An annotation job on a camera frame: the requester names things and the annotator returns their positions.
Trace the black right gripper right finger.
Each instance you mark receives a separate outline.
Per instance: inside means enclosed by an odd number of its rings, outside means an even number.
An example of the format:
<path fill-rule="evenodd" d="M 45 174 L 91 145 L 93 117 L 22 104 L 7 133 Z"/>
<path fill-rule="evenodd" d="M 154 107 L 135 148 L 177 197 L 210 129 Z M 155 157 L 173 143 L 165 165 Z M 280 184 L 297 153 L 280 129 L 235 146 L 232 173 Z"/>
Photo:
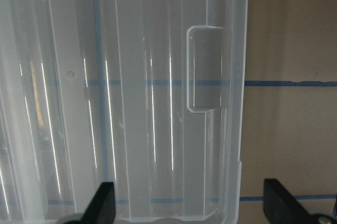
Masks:
<path fill-rule="evenodd" d="M 264 179 L 264 215 L 269 223 L 336 223 L 323 213 L 309 213 L 277 179 Z"/>

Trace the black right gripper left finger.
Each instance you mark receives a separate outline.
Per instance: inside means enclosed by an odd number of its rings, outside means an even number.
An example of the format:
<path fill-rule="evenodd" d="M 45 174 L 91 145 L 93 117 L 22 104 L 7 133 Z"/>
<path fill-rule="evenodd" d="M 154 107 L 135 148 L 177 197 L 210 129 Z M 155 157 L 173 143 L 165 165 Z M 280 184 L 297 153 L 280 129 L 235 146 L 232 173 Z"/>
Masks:
<path fill-rule="evenodd" d="M 113 182 L 103 182 L 84 213 L 75 213 L 60 219 L 60 223 L 114 223 L 116 218 Z"/>

